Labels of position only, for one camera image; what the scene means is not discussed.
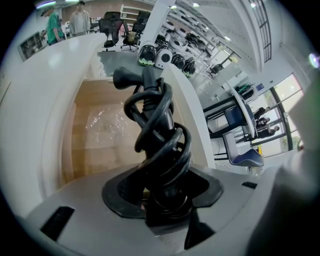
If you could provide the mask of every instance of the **seated person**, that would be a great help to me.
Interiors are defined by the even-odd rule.
[[[265,127],[269,121],[270,121],[269,117],[267,117],[267,118],[261,117],[258,120],[258,122],[256,122],[256,129],[259,130],[259,129]]]
[[[276,131],[279,131],[280,127],[277,125],[275,126],[273,129],[270,128],[270,124],[268,124],[267,129],[264,129],[262,131],[258,131],[258,137],[254,137],[252,138],[251,136],[245,136],[242,139],[238,140],[236,143],[239,142],[252,142],[256,139],[264,139],[267,137],[271,137],[273,135],[275,135]]]
[[[254,120],[259,120],[261,116],[270,111],[270,107],[260,107],[256,112],[254,112]]]

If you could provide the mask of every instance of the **ceiling light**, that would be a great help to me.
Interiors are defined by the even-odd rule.
[[[319,68],[319,59],[320,59],[320,56],[317,57],[313,53],[309,55],[310,64],[316,69]]]
[[[37,6],[37,7],[35,7],[35,8],[39,9],[39,8],[42,8],[42,7],[45,7],[45,6],[54,5],[55,3],[56,3],[56,1],[52,1],[52,2],[45,2],[45,3],[43,3],[43,4],[38,5],[38,6]]]

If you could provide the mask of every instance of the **green t-shirt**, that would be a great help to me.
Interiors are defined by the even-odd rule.
[[[56,12],[51,13],[51,15],[49,16],[47,27],[46,27],[47,29],[46,33],[48,35],[49,44],[56,39],[54,28],[58,30],[59,37],[64,36],[64,33],[62,32],[62,29],[61,29],[61,22],[59,20],[59,15]]]

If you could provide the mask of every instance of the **white pillar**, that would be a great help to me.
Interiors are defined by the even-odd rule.
[[[164,20],[170,11],[170,7],[175,4],[176,0],[157,0],[148,22],[145,26],[143,34],[141,36],[142,46],[145,42],[154,43],[156,41],[160,27],[162,26]]]

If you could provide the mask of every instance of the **person in white jacket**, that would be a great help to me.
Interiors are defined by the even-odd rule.
[[[83,36],[90,30],[89,13],[84,10],[85,2],[79,1],[76,4],[76,11],[70,17],[70,33],[73,37]]]

